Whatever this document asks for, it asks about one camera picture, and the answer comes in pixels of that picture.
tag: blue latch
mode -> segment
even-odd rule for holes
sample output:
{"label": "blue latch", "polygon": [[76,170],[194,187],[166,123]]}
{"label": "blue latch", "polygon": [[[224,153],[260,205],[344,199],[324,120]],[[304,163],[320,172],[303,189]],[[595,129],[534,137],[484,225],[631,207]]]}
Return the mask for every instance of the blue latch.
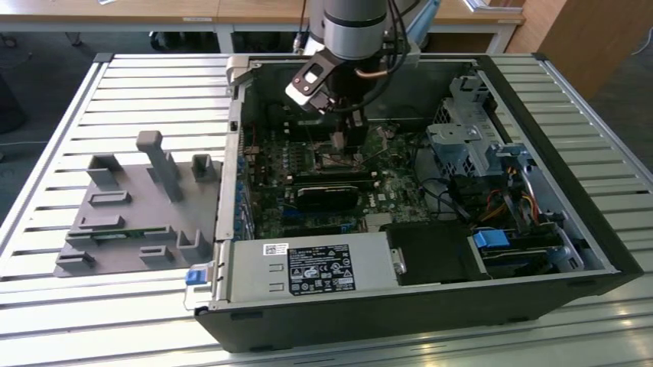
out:
{"label": "blue latch", "polygon": [[205,269],[190,269],[185,273],[185,285],[201,285],[206,283]]}
{"label": "blue latch", "polygon": [[494,248],[510,246],[508,238],[504,232],[499,229],[478,231],[474,235],[474,242],[478,248]]}

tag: barcode sticker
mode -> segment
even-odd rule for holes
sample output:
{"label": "barcode sticker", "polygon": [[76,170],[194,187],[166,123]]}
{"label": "barcode sticker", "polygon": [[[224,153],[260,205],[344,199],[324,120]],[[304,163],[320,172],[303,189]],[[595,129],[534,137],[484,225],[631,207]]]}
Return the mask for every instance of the barcode sticker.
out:
{"label": "barcode sticker", "polygon": [[263,255],[285,255],[287,254],[287,243],[265,243],[263,245]]}

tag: floor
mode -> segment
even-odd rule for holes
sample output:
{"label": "floor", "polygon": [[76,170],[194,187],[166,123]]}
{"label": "floor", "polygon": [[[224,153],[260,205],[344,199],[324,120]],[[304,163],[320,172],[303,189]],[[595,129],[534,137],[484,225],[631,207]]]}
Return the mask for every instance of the floor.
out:
{"label": "floor", "polygon": [[[45,142],[65,112],[85,71],[98,52],[156,53],[146,34],[84,33],[72,47],[64,34],[13,34],[14,49],[0,47],[0,74],[9,84],[29,120],[14,132],[0,135],[0,218],[3,219]],[[631,56],[590,101],[607,124],[653,168],[653,46]],[[33,143],[7,145],[19,141]]]}

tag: white label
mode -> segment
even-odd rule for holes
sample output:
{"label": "white label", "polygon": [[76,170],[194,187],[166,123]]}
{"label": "white label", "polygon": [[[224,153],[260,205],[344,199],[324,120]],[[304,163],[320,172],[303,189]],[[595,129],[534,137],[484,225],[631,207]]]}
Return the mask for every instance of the white label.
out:
{"label": "white label", "polygon": [[287,243],[265,243],[263,245],[263,255],[285,255],[287,254]]}
{"label": "white label", "polygon": [[213,21],[212,18],[184,17],[184,21]]}

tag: motherboard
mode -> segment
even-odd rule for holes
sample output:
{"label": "motherboard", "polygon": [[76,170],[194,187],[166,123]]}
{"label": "motherboard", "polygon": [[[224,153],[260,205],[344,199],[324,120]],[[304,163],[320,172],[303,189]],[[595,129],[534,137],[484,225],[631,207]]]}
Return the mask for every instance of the motherboard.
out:
{"label": "motherboard", "polygon": [[428,220],[413,138],[387,122],[372,124],[364,144],[343,154],[313,122],[252,137],[244,156],[255,238],[376,232],[393,222]]}

